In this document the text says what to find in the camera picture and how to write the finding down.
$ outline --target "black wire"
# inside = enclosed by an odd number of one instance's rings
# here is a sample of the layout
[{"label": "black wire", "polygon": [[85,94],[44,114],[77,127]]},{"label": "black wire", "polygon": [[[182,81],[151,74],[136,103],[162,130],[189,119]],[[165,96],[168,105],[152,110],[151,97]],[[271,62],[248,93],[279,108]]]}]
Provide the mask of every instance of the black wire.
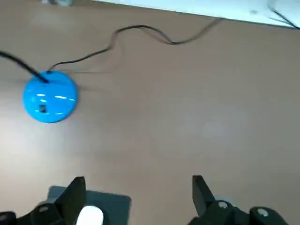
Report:
[{"label": "black wire", "polygon": [[49,81],[44,78],[38,71],[36,71],[34,68],[32,68],[31,66],[29,66],[28,64],[26,64],[23,60],[21,60],[20,58],[4,52],[4,51],[0,51],[0,57],[3,57],[5,59],[9,59],[13,62],[15,62],[16,64],[18,64],[20,67],[22,67],[23,69],[27,70],[29,73],[31,73],[32,75],[34,75],[37,79],[39,79],[41,82],[44,83],[48,83]]},{"label": "black wire", "polygon": [[202,35],[204,35],[207,31],[209,31],[212,27],[214,27],[215,25],[217,25],[222,19],[221,18],[217,18],[215,19],[214,21],[212,21],[210,24],[208,24],[206,27],[204,27],[199,33],[195,34],[194,36],[186,39],[186,40],[182,40],[182,41],[172,41],[164,32],[162,32],[161,30],[157,29],[157,28],[154,28],[154,27],[151,27],[151,26],[148,26],[148,25],[133,25],[133,26],[128,26],[128,27],[124,27],[124,28],[120,28],[118,30],[116,30],[113,34],[112,34],[112,37],[111,37],[111,41],[110,43],[108,44],[108,46],[100,51],[97,51],[97,52],[94,52],[94,53],[91,53],[91,54],[88,54],[80,59],[77,59],[77,60],[71,60],[71,61],[64,61],[64,62],[59,62],[59,63],[56,63],[54,64],[53,66],[51,66],[49,69],[48,69],[48,73],[50,73],[56,66],[58,65],[61,65],[61,64],[70,64],[70,63],[77,63],[77,62],[80,62],[80,61],[83,61],[83,60],[86,60],[88,58],[91,58],[95,55],[99,55],[99,54],[102,54],[102,53],[105,53],[105,52],[108,52],[109,50],[112,50],[116,44],[116,40],[117,40],[117,37],[120,33],[126,31],[126,30],[131,30],[131,29],[142,29],[142,30],[149,30],[149,31],[153,31],[157,34],[159,34],[162,39],[156,37],[156,36],[153,36],[151,34],[151,36],[153,38],[155,38],[156,40],[164,43],[164,44],[167,44],[167,45],[182,45],[182,44],[186,44],[186,43],[189,43],[189,42],[192,42],[198,38],[200,38]]},{"label": "black wire", "polygon": [[274,4],[271,4],[271,3],[269,2],[268,8],[269,8],[269,10],[271,10],[273,13],[275,13],[276,15],[278,15],[281,19],[283,19],[283,20],[284,20],[284,21],[282,21],[283,23],[286,23],[286,24],[288,24],[288,25],[290,25],[290,26],[292,26],[292,27],[294,27],[294,28],[300,30],[300,27],[298,27],[296,24],[294,24],[292,21],[290,21],[285,15],[281,14],[280,12],[278,12],[278,11],[275,9]]}]

